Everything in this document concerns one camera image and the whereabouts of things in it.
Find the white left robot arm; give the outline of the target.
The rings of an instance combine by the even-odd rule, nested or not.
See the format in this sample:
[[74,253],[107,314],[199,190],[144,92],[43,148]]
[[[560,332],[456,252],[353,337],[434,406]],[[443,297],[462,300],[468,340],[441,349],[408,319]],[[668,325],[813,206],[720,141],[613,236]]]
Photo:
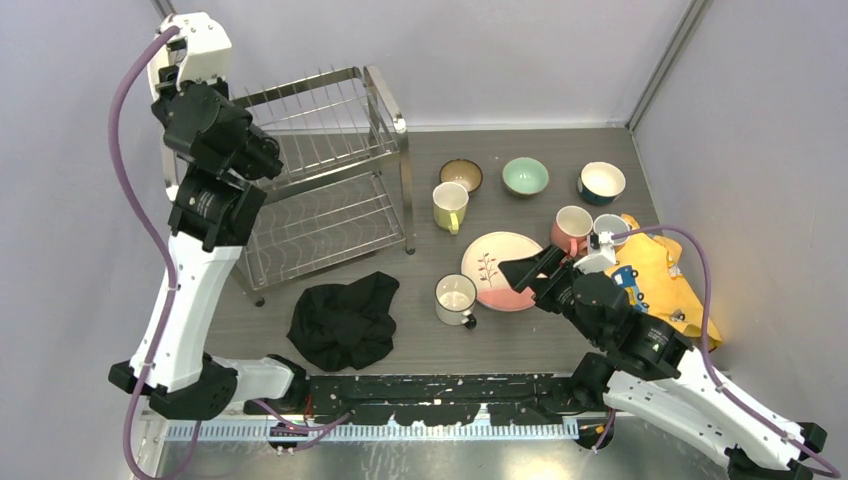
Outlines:
[[229,96],[232,43],[204,12],[172,14],[133,66],[146,73],[163,143],[188,167],[172,200],[170,233],[157,238],[166,272],[136,353],[114,364],[109,381],[145,396],[169,420],[206,421],[230,405],[270,402],[298,412],[305,370],[278,355],[215,357],[205,349],[227,277],[265,201],[256,186],[283,169],[279,143]]

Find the pink and cream plate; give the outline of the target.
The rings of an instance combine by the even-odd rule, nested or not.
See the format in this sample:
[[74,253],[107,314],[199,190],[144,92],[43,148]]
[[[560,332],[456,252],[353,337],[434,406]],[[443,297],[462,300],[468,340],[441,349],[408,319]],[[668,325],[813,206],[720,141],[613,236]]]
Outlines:
[[519,312],[534,307],[533,292],[515,292],[499,268],[501,261],[523,259],[539,253],[542,247],[531,238],[508,231],[478,237],[464,252],[461,274],[477,289],[477,301],[501,312]]

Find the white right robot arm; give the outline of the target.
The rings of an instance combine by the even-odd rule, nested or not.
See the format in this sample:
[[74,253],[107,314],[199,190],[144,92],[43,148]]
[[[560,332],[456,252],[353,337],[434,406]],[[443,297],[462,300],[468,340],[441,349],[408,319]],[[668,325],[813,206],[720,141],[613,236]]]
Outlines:
[[604,272],[615,261],[612,247],[573,260],[551,245],[498,265],[513,290],[531,290],[538,308],[563,315],[595,347],[570,378],[574,403],[637,416],[732,479],[812,478],[804,462],[822,451],[826,431],[781,417],[709,369],[690,338],[631,305]]

